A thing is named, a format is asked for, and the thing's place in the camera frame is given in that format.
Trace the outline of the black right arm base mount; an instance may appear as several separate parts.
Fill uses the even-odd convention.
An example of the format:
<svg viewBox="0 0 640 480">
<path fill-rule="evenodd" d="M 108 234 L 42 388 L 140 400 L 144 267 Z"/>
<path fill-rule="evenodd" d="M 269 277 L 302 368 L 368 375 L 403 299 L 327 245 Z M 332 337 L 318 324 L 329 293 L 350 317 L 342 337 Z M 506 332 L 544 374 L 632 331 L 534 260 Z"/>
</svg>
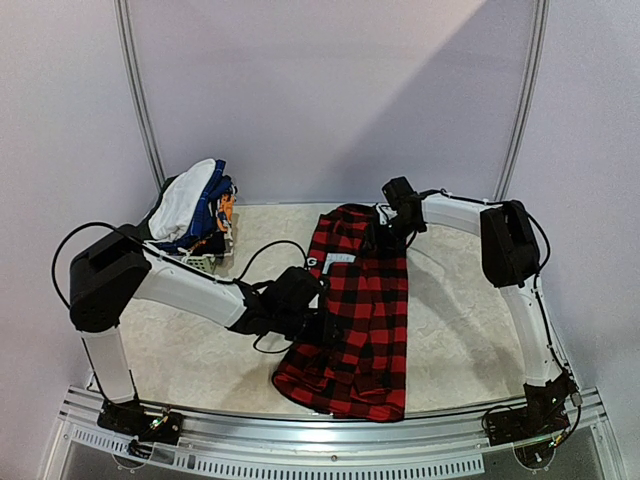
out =
<svg viewBox="0 0 640 480">
<path fill-rule="evenodd" d="M 568 372 L 543 386 L 526 384 L 524 393 L 524 406 L 491 407 L 481 417 L 481 427 L 490 445 L 510 444 L 520 466 L 530 471 L 544 470 L 577 430 L 582 397 Z"/>
</svg>

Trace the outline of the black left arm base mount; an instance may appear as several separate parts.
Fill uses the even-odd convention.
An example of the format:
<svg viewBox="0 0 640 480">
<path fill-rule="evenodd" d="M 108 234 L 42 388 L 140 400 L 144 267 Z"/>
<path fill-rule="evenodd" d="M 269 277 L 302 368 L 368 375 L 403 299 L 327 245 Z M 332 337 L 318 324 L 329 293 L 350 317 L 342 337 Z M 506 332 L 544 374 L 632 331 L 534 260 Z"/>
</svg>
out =
<svg viewBox="0 0 640 480">
<path fill-rule="evenodd" d="M 185 417 L 168 407 L 159 413 L 148 411 L 135 397 L 121 404 L 103 400 L 97 426 L 131 438 L 127 453 L 148 460 L 156 444 L 176 446 L 183 430 Z"/>
</svg>

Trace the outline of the red black plaid shirt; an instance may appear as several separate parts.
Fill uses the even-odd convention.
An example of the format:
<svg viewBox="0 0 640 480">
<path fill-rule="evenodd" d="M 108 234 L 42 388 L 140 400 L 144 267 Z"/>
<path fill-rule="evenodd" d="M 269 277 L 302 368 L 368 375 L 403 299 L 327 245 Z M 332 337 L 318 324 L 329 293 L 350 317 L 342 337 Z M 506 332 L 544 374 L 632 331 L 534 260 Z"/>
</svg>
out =
<svg viewBox="0 0 640 480">
<path fill-rule="evenodd" d="M 321 305 L 338 330 L 327 346 L 294 343 L 271 377 L 288 400 L 336 418 L 405 417 L 409 280 L 406 250 L 385 248 L 372 206 L 319 217 L 311 273 L 328 283 Z"/>
</svg>

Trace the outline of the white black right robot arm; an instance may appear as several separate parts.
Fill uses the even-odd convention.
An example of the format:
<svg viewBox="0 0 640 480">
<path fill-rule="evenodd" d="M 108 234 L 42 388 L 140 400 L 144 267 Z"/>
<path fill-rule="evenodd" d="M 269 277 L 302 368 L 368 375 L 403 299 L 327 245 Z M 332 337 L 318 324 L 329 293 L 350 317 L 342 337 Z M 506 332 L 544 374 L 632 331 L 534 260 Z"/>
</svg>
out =
<svg viewBox="0 0 640 480">
<path fill-rule="evenodd" d="M 510 310 L 524 360 L 524 389 L 528 406 L 517 415 L 517 427 L 537 436 L 552 424 L 555 406 L 570 399 L 582 403 L 571 368 L 555 347 L 541 272 L 539 223 L 522 202 L 490 201 L 456 196 L 441 189 L 415 191 L 404 177 L 382 187 L 387 205 L 380 222 L 400 240 L 439 225 L 477 236 L 486 280 L 500 291 Z"/>
</svg>

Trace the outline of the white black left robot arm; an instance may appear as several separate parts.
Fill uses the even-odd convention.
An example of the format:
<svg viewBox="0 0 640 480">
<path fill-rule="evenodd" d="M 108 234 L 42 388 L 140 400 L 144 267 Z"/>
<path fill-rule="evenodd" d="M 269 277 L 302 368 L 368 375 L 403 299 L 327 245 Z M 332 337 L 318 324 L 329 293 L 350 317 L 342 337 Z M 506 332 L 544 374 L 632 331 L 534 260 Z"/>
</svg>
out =
<svg viewBox="0 0 640 480">
<path fill-rule="evenodd" d="M 161 252 L 134 234 L 130 224 L 106 236 L 70 263 L 69 316 L 80 333 L 111 419 L 128 434 L 148 426 L 136 401 L 120 332 L 120 317 L 133 300 L 150 301 L 207 319 L 240 335 L 279 334 L 286 340 L 325 346 L 340 336 L 323 301 L 328 284 L 306 268 L 287 268 L 277 279 L 249 284 L 221 279 Z"/>
</svg>

